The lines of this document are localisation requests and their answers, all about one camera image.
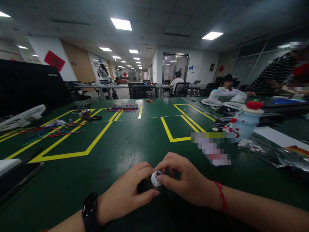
red object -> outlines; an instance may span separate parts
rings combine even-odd
[[[213,180],[213,182],[215,182],[215,184],[217,185],[219,191],[220,191],[220,195],[221,195],[221,199],[223,201],[223,204],[222,204],[222,209],[221,209],[221,213],[224,213],[225,209],[226,209],[226,212],[229,216],[229,222],[231,223],[232,226],[233,225],[233,221],[232,221],[232,217],[231,217],[231,214],[229,213],[229,207],[228,207],[228,203],[226,202],[225,198],[224,198],[224,194],[222,192],[222,184],[219,182],[219,181],[215,181]]]
[[[260,102],[260,101],[249,101],[247,102],[246,106],[249,108],[249,109],[252,109],[252,110],[258,110],[260,108],[262,108],[264,106],[264,103]]]
[[[224,66],[221,65],[221,67],[218,70],[219,70],[219,72],[222,72],[224,70]]]
[[[45,56],[44,61],[48,63],[50,66],[55,66],[57,67],[58,71],[61,71],[63,68],[65,61],[58,57],[55,53],[51,52],[50,50]]]

striped shirt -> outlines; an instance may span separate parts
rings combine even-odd
[[[265,80],[275,80],[278,84],[282,84],[286,78],[292,73],[294,67],[291,65],[289,53],[274,59],[263,72],[256,78],[248,89],[256,94],[272,94],[274,88],[271,88]]]

pixelated blur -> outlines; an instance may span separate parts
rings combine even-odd
[[[191,142],[198,146],[213,165],[232,165],[232,158],[229,151],[235,143],[234,133],[191,133]]]

black watch strap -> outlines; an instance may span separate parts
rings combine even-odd
[[[97,221],[98,195],[96,192],[89,194],[85,200],[81,211],[84,221],[85,232],[97,232],[100,225]]]

left hand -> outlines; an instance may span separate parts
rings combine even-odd
[[[104,194],[98,198],[98,221],[101,225],[125,216],[133,210],[148,204],[160,192],[150,189],[138,194],[137,185],[154,173],[147,162],[131,167]]]
[[[256,96],[257,94],[255,92],[245,92],[248,96]]]

